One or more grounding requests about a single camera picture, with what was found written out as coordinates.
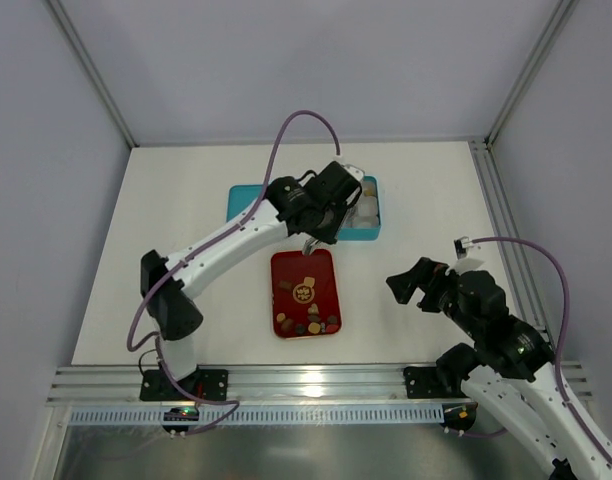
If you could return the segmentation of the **silver metal tongs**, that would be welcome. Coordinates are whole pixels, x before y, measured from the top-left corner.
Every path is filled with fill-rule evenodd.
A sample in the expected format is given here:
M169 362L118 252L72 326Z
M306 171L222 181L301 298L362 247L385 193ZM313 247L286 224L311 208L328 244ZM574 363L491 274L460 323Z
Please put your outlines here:
M308 238L302 248L302 253L305 256L311 255L319 246L320 241L316 238Z

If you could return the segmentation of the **teal tin lid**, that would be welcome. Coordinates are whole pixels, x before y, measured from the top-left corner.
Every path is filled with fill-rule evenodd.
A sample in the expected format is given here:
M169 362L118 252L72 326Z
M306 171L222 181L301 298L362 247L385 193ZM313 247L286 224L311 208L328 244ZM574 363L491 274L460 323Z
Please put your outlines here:
M251 205L262 190L261 184L239 184L229 189L227 198L226 221L241 215Z

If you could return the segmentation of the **brown trapezoid chocolate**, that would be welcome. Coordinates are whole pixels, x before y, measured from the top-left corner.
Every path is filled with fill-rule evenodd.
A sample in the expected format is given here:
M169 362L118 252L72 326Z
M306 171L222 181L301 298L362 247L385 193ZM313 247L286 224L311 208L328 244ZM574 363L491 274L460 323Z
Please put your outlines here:
M287 319L282 323L280 330L282 333L290 333L293 329L293 325L294 321L292 319Z

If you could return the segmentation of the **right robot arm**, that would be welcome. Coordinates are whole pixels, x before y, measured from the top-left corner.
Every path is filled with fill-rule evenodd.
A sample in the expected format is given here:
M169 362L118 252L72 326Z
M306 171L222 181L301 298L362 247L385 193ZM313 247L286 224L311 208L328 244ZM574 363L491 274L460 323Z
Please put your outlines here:
M552 479L612 479L612 442L563 379L556 355L510 313L505 291L484 270L459 271L427 257L386 283L397 303L443 314L470 339L436 361L450 393L484 407Z

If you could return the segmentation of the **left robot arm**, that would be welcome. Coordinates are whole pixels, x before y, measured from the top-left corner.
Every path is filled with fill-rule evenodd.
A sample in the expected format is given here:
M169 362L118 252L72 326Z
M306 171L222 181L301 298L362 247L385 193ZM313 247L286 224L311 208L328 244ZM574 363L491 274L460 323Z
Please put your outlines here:
M168 256L155 250L142 256L142 301L135 315L148 314L154 321L149 336L166 387L199 399L191 385L198 373L193 335L203 322L196 298L243 260L291 236L307 235L307 250L335 244L362 193L364 176L363 170L333 160L302 179L267 180L249 206L205 239Z

